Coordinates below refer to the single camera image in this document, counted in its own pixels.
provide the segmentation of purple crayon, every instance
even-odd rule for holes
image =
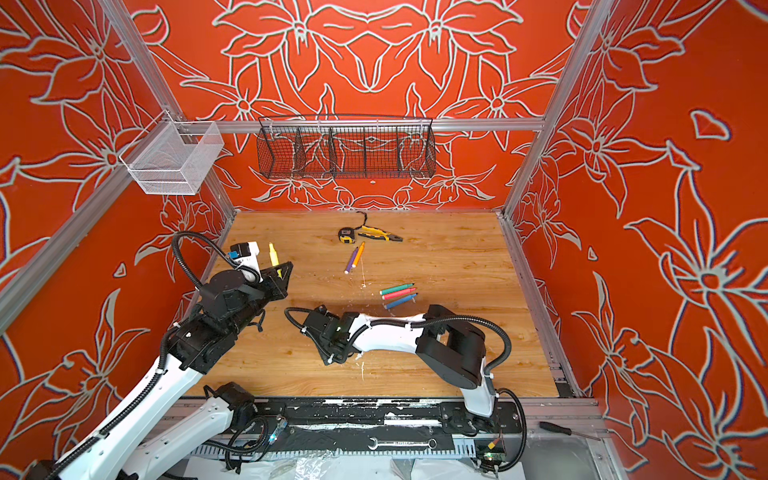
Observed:
[[[355,257],[357,257],[357,250],[360,247],[356,247],[355,251],[352,252],[352,256],[349,258],[349,263],[346,264],[346,268],[344,269],[344,273],[349,273],[352,271],[352,264],[355,263]]]

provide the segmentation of black screwdriver handle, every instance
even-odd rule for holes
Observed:
[[[573,433],[571,429],[567,429],[563,426],[550,423],[550,422],[539,422],[538,426],[544,430],[547,430],[548,432],[564,433],[565,435],[570,435],[571,433]]]

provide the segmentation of blue crayon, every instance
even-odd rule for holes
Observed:
[[[412,293],[412,294],[410,294],[410,295],[408,295],[408,296],[404,296],[403,298],[398,298],[397,300],[395,300],[395,301],[394,301],[394,302],[392,302],[392,303],[387,303],[387,304],[384,306],[384,308],[386,308],[387,310],[389,310],[389,309],[391,309],[392,307],[394,307],[394,306],[398,306],[398,305],[400,305],[401,303],[405,303],[405,302],[407,302],[407,301],[409,301],[409,300],[413,300],[413,301],[415,302],[415,300],[414,300],[414,299],[416,298],[416,295],[419,295],[419,294],[418,294],[418,293]]]

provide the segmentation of yellow marker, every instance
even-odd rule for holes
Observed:
[[[275,251],[275,246],[270,243],[270,260],[272,260],[272,266],[278,266],[280,265],[280,261],[277,259],[277,252]],[[283,278],[283,272],[278,271],[277,276],[280,278]]]
[[[362,256],[362,251],[366,248],[366,243],[362,242],[360,245],[360,249],[357,250],[357,255],[355,255],[355,261],[352,262],[352,268],[357,268],[357,263],[360,261],[360,257]]]

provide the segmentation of screwdriver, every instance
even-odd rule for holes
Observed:
[[[598,442],[600,439],[598,437],[593,437],[592,435],[586,435],[584,433],[574,432],[571,429],[567,429],[564,426],[560,426],[554,423],[550,422],[539,422],[538,426],[544,430],[547,430],[548,432],[555,432],[555,433],[564,433],[565,435],[579,435],[580,437],[585,437],[586,439],[593,439],[597,440]]]

